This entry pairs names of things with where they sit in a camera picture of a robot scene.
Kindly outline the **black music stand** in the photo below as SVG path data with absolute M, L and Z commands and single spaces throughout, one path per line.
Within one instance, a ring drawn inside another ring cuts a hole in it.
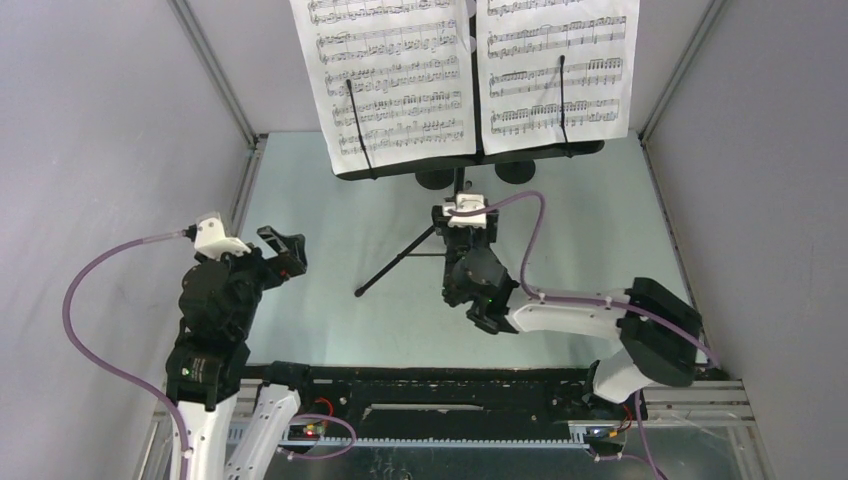
M 345 181 L 377 180 L 380 178 L 398 175 L 425 175 L 432 172 L 446 172 L 442 176 L 449 180 L 446 186 L 454 189 L 457 193 L 465 185 L 465 169 L 469 167 L 499 165 L 499 164 L 524 164 L 536 160 L 552 158 L 574 158 L 575 156 L 592 155 L 599 153 L 605 146 L 603 140 L 583 142 L 560 142 L 535 148 L 526 148 L 517 151 L 509 151 L 499 154 L 486 155 L 483 152 L 481 140 L 481 127 L 475 127 L 477 151 L 473 154 L 459 156 L 436 156 L 406 163 L 380 166 L 376 168 L 363 167 L 352 172 L 334 173 L 334 175 Z M 419 257 L 444 257 L 444 253 L 412 253 L 419 245 L 436 233 L 436 227 L 431 223 L 427 229 L 405 247 L 395 258 L 382 267 L 372 278 L 354 290 L 354 296 L 359 298 L 365 294 L 375 283 L 382 279 L 400 261 L 408 256 Z

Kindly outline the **sheet music page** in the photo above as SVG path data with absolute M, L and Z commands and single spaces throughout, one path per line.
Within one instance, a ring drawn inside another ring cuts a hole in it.
M 331 169 L 476 151 L 464 1 L 291 4 Z
M 640 11 L 626 0 L 478 2 L 485 153 L 625 137 Z

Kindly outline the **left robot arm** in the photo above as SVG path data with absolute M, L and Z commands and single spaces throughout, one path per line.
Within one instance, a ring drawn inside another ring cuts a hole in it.
M 185 232 L 197 263 L 182 280 L 179 333 L 166 361 L 176 479 L 263 478 L 287 424 L 316 403 L 315 388 L 298 378 L 264 387 L 244 437 L 226 451 L 262 296 L 305 274 L 308 265 L 304 235 L 285 236 L 270 226 L 257 233 L 272 257 L 229 236 L 218 218 L 201 219 Z

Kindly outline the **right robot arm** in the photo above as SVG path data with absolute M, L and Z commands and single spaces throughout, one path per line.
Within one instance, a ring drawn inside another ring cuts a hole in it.
M 497 214 L 452 215 L 452 203 L 431 210 L 446 247 L 442 297 L 467 305 L 467 318 L 488 334 L 552 331 L 618 340 L 620 349 L 596 361 L 581 392 L 585 411 L 606 418 L 653 383 L 690 386 L 696 376 L 700 314 L 657 281 L 637 277 L 630 287 L 589 296 L 529 294 L 512 279 L 490 245 Z

